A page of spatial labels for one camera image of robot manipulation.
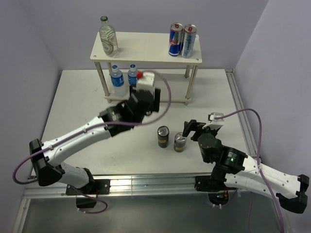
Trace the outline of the Pocari Sweat bottle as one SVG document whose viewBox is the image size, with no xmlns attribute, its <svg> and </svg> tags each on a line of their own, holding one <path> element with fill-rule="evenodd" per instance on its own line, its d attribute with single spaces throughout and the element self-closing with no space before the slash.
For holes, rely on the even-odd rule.
<svg viewBox="0 0 311 233">
<path fill-rule="evenodd" d="M 135 86 L 137 83 L 137 73 L 138 69 L 135 64 L 130 65 L 130 69 L 127 73 L 128 75 L 128 82 L 130 86 Z"/>
<path fill-rule="evenodd" d="M 123 73 L 119 70 L 117 65 L 112 66 L 110 77 L 114 87 L 115 95 L 118 97 L 124 97 L 127 93 L 126 85 L 124 82 Z"/>
</svg>

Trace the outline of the green cap glass bottle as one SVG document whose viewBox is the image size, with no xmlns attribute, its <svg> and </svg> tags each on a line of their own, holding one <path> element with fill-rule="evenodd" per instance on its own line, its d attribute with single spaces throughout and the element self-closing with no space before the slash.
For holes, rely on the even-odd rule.
<svg viewBox="0 0 311 233">
<path fill-rule="evenodd" d="M 107 16 L 101 16 L 101 23 L 99 34 L 103 50 L 107 56 L 116 56 L 119 52 L 119 46 L 115 28 L 109 23 Z"/>
</svg>

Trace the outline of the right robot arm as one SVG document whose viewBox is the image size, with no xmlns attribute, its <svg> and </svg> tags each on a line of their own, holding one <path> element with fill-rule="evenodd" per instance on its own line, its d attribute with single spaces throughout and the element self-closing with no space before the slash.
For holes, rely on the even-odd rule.
<svg viewBox="0 0 311 233">
<path fill-rule="evenodd" d="M 246 153 L 224 146 L 216 135 L 217 123 L 203 123 L 194 119 L 184 123 L 183 136 L 194 132 L 192 141 L 198 143 L 203 162 L 214 164 L 209 175 L 195 177 L 195 189 L 218 192 L 228 188 L 248 190 L 268 198 L 276 198 L 280 206 L 292 213 L 304 213 L 308 196 L 309 177 L 289 175 L 264 164 Z"/>
</svg>

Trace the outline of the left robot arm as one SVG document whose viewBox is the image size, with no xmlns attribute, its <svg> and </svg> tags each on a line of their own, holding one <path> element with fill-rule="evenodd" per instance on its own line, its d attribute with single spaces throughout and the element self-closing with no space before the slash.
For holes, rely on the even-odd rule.
<svg viewBox="0 0 311 233">
<path fill-rule="evenodd" d="M 91 193 L 95 187 L 95 180 L 90 170 L 70 166 L 64 161 L 94 143 L 131 130 L 140 124 L 145 116 L 158 112 L 160 93 L 159 88 L 153 93 L 131 90 L 128 100 L 108 107 L 86 125 L 52 141 L 31 141 L 31 154 L 42 150 L 31 159 L 38 184 L 49 186 L 60 182 L 74 186 L 84 194 Z"/>
</svg>

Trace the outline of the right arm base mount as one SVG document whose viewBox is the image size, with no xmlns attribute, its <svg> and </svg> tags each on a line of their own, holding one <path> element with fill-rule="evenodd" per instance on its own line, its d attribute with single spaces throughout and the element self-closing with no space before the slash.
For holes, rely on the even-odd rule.
<svg viewBox="0 0 311 233">
<path fill-rule="evenodd" d="M 194 189 L 206 192 L 212 208 L 223 209 L 238 197 L 238 189 L 227 187 L 224 183 L 213 181 L 210 175 L 195 176 Z"/>
</svg>

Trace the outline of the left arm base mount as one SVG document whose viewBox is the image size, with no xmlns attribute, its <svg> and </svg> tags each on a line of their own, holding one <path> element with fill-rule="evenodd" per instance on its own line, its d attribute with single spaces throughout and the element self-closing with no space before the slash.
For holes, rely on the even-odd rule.
<svg viewBox="0 0 311 233">
<path fill-rule="evenodd" d="M 95 184 L 92 189 L 85 193 L 86 195 L 95 195 L 97 198 L 99 195 L 108 195 L 110 192 L 110 180 L 109 179 L 96 179 Z M 72 188 L 67 186 L 66 188 L 66 196 L 78 196 L 79 194 L 74 191 Z M 82 209 L 91 209 L 94 208 L 97 201 L 91 200 L 86 197 L 76 198 L 76 206 L 77 208 Z"/>
</svg>

